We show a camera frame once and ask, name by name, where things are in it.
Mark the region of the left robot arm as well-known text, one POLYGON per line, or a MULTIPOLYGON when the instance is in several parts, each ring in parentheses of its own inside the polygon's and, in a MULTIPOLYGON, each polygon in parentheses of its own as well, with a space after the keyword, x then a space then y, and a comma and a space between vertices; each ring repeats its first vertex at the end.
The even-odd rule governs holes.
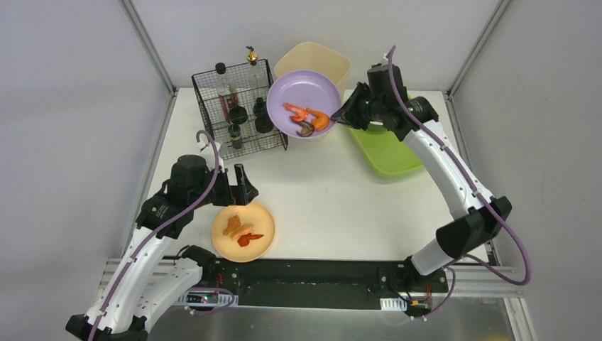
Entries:
POLYGON ((243 164, 237 163, 234 170, 236 184, 232 185, 222 166, 210 168, 198 155, 179 157, 160 190, 143 203, 130 244, 105 293, 86 313, 71 316, 66 331, 78 340, 147 340, 175 300, 201 282, 205 271, 213 271, 215 255, 191 245, 163 279, 146 288, 195 210, 206 205, 247 205, 258 196, 243 164))

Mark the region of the orange plate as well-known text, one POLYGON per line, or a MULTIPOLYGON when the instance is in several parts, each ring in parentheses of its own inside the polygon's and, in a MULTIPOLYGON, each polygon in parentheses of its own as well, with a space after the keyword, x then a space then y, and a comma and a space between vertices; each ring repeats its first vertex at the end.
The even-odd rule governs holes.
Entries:
POLYGON ((212 242, 229 261, 246 263, 262 257, 275 240, 275 220, 263 205, 223 209, 212 225, 212 242))

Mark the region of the small pepper shaker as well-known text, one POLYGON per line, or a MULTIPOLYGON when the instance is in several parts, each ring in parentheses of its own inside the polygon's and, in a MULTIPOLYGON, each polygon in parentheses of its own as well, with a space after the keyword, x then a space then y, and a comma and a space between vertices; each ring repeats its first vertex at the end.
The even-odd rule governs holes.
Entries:
POLYGON ((230 124, 228 126, 228 134, 231 141, 232 148, 240 150, 243 148, 243 142, 241 139, 241 128, 238 124, 230 124))

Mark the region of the glossy lid spice jar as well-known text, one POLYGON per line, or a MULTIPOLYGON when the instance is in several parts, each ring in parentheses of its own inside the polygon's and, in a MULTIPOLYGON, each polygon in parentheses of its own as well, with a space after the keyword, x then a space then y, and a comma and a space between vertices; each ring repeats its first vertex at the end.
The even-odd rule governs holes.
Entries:
POLYGON ((267 104, 264 98, 257 97, 253 105, 253 115, 255 118, 260 118, 268 114, 267 104))

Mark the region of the black lid seasoning jar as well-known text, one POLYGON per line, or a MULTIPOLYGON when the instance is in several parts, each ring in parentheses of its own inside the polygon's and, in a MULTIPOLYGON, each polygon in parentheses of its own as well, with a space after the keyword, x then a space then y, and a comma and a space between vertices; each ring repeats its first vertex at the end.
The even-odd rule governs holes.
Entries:
POLYGON ((248 121, 248 112, 245 107, 236 105, 229 110, 230 124, 242 125, 248 121))

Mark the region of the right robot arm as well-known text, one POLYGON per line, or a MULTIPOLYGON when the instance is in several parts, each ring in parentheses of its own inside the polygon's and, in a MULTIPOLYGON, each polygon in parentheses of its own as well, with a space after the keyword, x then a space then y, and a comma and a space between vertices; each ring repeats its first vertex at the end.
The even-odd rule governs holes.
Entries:
POLYGON ((496 237, 512 206, 506 197, 496 197, 478 184, 450 144, 431 103, 424 97, 408 98, 397 66, 373 65, 367 76, 332 120, 361 130, 379 121, 420 159, 439 188, 453 220, 404 262, 414 277, 429 276, 496 237))

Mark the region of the clear glass oil bottle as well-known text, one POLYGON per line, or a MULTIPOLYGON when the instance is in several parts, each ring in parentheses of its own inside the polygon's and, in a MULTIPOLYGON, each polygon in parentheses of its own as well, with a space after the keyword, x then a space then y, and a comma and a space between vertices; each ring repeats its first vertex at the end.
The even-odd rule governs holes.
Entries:
POLYGON ((246 46, 248 54, 246 59, 249 63, 249 69, 247 73, 248 87, 250 89, 250 95, 253 101, 257 98, 262 97, 263 88, 266 86, 266 74, 262 67, 258 63, 258 53, 252 46, 246 46))

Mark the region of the black lid spice jar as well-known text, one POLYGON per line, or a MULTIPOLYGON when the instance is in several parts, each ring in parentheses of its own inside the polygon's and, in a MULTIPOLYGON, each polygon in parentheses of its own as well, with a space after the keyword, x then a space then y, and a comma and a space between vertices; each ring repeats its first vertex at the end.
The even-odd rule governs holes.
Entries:
POLYGON ((274 125, 268 115, 256 117, 255 122, 256 136, 258 139, 270 136, 273 133, 274 125))

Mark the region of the purple plate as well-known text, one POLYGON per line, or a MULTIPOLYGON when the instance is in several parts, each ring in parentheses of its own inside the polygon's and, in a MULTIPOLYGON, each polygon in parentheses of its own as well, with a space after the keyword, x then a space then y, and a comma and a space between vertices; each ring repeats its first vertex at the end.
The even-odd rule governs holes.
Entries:
POLYGON ((283 134, 296 139, 302 127, 291 119, 293 112, 285 108, 286 104, 300 109, 311 109, 326 114, 327 125, 316 129, 314 133, 303 137, 308 141, 323 139, 334 127, 331 116, 341 108, 341 97, 335 84, 326 76, 312 70, 296 70, 279 77, 268 90, 267 110, 275 127, 283 134))

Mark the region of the red label sauce bottle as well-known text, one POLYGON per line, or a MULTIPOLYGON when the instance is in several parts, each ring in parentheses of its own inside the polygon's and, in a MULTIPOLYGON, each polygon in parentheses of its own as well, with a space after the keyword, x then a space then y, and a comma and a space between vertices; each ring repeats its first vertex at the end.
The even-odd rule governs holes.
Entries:
POLYGON ((224 113, 224 118, 230 121, 230 111, 239 104, 236 84, 231 75, 227 73, 227 67, 224 63, 217 63, 215 71, 217 73, 215 89, 218 94, 219 103, 224 113))

